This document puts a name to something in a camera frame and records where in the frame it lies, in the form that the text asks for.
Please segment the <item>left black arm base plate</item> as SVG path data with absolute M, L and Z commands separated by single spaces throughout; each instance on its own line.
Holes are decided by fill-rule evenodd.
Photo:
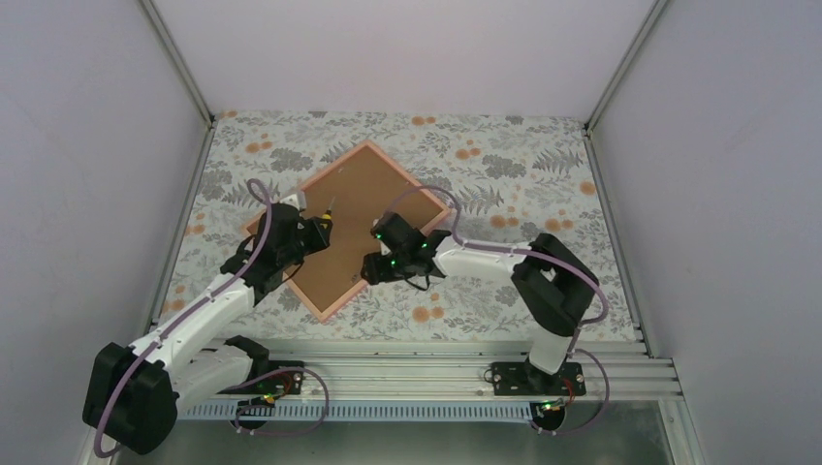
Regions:
M 253 367 L 242 387 L 227 392 L 279 398 L 301 393 L 305 364 L 298 360 L 270 360 L 266 366 Z

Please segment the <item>pink picture frame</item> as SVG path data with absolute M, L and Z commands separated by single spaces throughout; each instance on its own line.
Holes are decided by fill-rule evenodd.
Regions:
M 385 211 L 401 215 L 428 233 L 451 214 L 429 191 L 376 143 L 365 140 L 297 187 L 304 193 L 308 217 L 332 209 L 331 245 L 308 256 L 288 282 L 313 316 L 325 322 L 366 287 L 360 270 L 365 255 L 380 245 L 369 232 Z

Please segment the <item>yellow screwdriver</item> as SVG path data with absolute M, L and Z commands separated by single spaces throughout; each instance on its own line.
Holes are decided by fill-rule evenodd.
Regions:
M 333 206 L 334 206 L 335 200 L 336 200 L 336 197 L 332 197 L 328 207 L 326 208 L 325 212 L 321 216 L 321 218 L 326 223 L 330 223 L 332 221 L 332 211 L 333 211 Z

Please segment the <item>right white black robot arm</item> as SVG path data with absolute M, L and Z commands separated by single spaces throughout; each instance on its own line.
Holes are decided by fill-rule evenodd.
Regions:
M 527 386 L 548 394 L 562 381 L 592 300 L 602 294 L 598 278 L 557 237 L 541 233 L 529 243 L 499 243 L 424 233 L 389 212 L 370 230 L 377 252 L 364 256 L 361 276 L 375 286 L 414 277 L 476 278 L 509 282 L 539 326 L 524 372 Z

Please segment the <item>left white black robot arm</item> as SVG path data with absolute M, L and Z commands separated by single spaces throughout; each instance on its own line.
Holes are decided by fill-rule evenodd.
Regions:
M 273 405 L 300 391 L 309 374 L 301 362 L 271 363 L 269 350 L 243 336 L 212 348 L 210 342 L 236 317 L 252 310 L 284 283 L 288 268 L 327 249 L 332 214 L 305 218 L 298 206 L 272 203 L 258 230 L 239 244 L 199 297 L 127 346 L 109 343 L 96 355 L 82 408 L 95 428 L 95 453 L 104 437 L 147 454 L 169 436 L 179 414 L 218 393 L 256 393 Z

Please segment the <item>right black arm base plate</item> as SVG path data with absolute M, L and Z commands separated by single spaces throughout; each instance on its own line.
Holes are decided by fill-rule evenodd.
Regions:
M 496 396 L 585 395 L 585 376 L 577 362 L 566 361 L 554 374 L 547 374 L 527 359 L 497 361 L 483 373 Z

